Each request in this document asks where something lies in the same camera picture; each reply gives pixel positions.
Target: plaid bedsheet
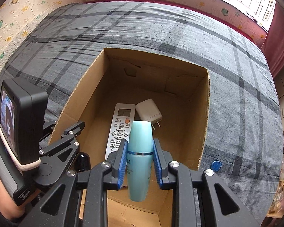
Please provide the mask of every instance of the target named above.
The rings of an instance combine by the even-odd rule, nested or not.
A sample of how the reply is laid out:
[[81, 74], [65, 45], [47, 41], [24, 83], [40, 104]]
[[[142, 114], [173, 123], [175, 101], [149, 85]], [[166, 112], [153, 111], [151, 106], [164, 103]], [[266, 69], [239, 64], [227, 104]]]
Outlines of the plaid bedsheet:
[[143, 2], [69, 4], [50, 13], [10, 57], [2, 80], [23, 77], [49, 95], [57, 120], [83, 73], [104, 47], [158, 53], [209, 70], [208, 130], [200, 170], [219, 176], [261, 222], [279, 182], [283, 136], [279, 101], [260, 49], [194, 11]]

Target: metal bolt head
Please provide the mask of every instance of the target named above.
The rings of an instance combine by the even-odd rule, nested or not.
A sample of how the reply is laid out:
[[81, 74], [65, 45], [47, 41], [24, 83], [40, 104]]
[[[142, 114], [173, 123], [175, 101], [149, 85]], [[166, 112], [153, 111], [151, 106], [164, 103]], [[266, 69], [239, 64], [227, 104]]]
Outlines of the metal bolt head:
[[205, 171], [205, 174], [206, 174], [207, 176], [213, 176], [213, 175], [214, 175], [214, 171], [213, 171], [212, 169], [207, 169], [207, 170]]
[[104, 161], [101, 163], [101, 166], [104, 168], [108, 168], [111, 164], [108, 161]]
[[66, 175], [67, 175], [68, 177], [73, 177], [73, 176], [76, 175], [76, 172], [73, 171], [73, 170], [70, 170], [70, 171], [67, 171], [67, 172], [66, 172]]
[[180, 164], [179, 164], [179, 162], [173, 160], [172, 162], [170, 162], [170, 165], [171, 165], [172, 167], [178, 167]]

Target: remote display screen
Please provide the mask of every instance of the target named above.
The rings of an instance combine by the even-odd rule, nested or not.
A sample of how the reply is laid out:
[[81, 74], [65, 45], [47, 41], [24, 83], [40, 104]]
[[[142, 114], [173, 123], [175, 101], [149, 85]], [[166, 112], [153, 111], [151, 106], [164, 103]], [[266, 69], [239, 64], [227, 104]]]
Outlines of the remote display screen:
[[129, 116], [130, 116], [130, 109], [122, 109], [122, 108], [119, 108], [118, 116], [129, 117]]
[[15, 146], [15, 104], [11, 101], [6, 94], [4, 88], [2, 88], [1, 106], [0, 106], [0, 124], [4, 136], [8, 142], [9, 147], [17, 157]]

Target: handle grip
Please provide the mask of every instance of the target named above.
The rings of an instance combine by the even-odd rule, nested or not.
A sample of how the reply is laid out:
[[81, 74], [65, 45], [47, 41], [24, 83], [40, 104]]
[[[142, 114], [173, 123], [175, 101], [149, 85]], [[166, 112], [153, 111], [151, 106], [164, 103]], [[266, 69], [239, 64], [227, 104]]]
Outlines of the handle grip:
[[20, 206], [36, 190], [32, 182], [26, 181], [5, 151], [0, 139], [0, 180], [13, 201]]

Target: white elastic band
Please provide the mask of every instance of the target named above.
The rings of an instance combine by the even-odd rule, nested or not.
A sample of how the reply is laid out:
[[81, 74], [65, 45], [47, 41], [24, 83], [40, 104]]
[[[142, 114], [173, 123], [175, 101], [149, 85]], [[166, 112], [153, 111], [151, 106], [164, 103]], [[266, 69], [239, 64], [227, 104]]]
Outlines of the white elastic band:
[[9, 147], [8, 142], [5, 139], [5, 136], [4, 136], [4, 134], [1, 130], [1, 127], [0, 127], [0, 137], [1, 137], [1, 140], [2, 140], [5, 148], [7, 149], [8, 153], [9, 153], [9, 155], [11, 156], [11, 159], [13, 160], [14, 164], [16, 165], [16, 167], [18, 168], [19, 171], [22, 171], [22, 172], [29, 171], [29, 170], [32, 170], [34, 168], [37, 168], [40, 165], [40, 163], [41, 163], [40, 158], [39, 158], [39, 160], [32, 162], [32, 163], [29, 163], [29, 164], [26, 164], [26, 165], [20, 164], [20, 162], [18, 161], [18, 159], [14, 155], [13, 151], [11, 151], [11, 148]]

